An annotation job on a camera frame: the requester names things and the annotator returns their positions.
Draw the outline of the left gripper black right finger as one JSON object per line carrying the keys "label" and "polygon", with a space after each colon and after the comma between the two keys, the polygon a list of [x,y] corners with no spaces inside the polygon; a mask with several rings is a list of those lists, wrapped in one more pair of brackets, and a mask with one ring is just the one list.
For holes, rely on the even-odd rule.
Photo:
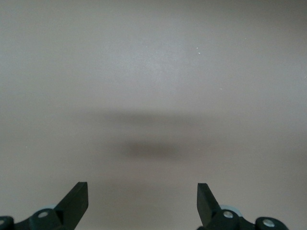
{"label": "left gripper black right finger", "polygon": [[259,217],[254,223],[244,219],[238,212],[222,207],[216,201],[206,183],[197,186],[197,210],[202,225],[200,230],[287,230],[280,220],[271,217]]}

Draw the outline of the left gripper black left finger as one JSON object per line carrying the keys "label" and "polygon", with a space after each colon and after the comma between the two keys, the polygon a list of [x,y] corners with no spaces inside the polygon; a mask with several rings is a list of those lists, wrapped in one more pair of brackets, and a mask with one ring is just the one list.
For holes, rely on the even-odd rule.
{"label": "left gripper black left finger", "polygon": [[74,230],[88,209],[88,183],[78,182],[54,207],[37,211],[15,223],[11,216],[1,216],[2,230]]}

